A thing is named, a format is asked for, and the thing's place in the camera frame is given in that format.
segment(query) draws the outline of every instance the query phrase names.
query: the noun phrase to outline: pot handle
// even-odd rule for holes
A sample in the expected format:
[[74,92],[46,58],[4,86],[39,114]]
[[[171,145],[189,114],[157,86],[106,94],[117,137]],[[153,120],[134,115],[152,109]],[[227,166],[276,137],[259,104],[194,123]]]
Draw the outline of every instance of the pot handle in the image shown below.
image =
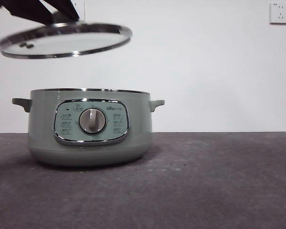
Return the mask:
[[164,100],[149,101],[149,108],[150,108],[151,112],[154,112],[156,107],[162,106],[162,105],[164,105],[164,103],[165,103]]
[[19,99],[19,98],[13,98],[11,100],[12,104],[22,106],[24,108],[24,111],[29,113],[32,106],[32,100],[31,99]]

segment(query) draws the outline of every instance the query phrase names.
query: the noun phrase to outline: pot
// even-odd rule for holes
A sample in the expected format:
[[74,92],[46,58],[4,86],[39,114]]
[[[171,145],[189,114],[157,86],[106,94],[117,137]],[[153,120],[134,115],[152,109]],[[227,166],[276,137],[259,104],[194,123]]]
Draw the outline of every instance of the pot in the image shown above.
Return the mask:
[[14,98],[29,114],[29,150],[61,166],[102,166],[141,157],[151,147],[151,112],[164,100],[112,89],[40,89]]

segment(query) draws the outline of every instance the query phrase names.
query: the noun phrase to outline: white wall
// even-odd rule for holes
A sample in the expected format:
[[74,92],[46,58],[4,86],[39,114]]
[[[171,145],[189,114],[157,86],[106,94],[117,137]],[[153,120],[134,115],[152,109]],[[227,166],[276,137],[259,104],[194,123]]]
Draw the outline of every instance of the white wall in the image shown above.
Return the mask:
[[[26,132],[11,98],[53,87],[148,91],[163,132],[286,131],[286,26],[268,0],[86,0],[88,22],[126,25],[132,41],[78,58],[0,55],[0,132]],[[40,24],[0,10],[0,38]]]

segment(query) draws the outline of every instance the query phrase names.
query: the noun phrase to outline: wall socket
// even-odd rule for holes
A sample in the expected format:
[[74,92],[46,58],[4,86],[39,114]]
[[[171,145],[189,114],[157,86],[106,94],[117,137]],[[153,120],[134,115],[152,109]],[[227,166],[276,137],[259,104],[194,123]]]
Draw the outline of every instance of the wall socket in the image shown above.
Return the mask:
[[286,24],[286,2],[270,4],[270,24]]
[[71,0],[73,7],[75,8],[80,21],[85,20],[85,1],[84,0]]

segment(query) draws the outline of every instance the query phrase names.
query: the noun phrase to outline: lid rim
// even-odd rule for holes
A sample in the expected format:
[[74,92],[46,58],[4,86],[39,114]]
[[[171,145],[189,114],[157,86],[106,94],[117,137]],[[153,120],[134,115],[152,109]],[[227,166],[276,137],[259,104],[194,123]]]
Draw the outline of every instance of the lid rim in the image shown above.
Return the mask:
[[[76,33],[114,33],[114,34],[124,35],[125,39],[116,44],[104,46],[101,48],[84,50],[84,51],[70,51],[66,53],[16,54],[4,51],[7,47],[21,42],[27,42],[33,39],[38,39],[43,37],[76,34]],[[77,57],[85,54],[103,52],[106,50],[120,47],[128,43],[130,41],[131,36],[132,36],[132,31],[129,28],[120,25],[100,24],[100,23],[86,24],[83,22],[58,23],[7,36],[0,40],[0,52],[2,55],[6,57],[12,57],[17,59],[48,59],[48,58],[70,57],[70,56]]]
[[120,90],[120,89],[102,89],[102,88],[45,88],[45,89],[31,90],[31,92],[60,92],[60,91],[124,92],[124,93],[137,93],[137,94],[150,95],[148,92],[142,92],[142,91]]

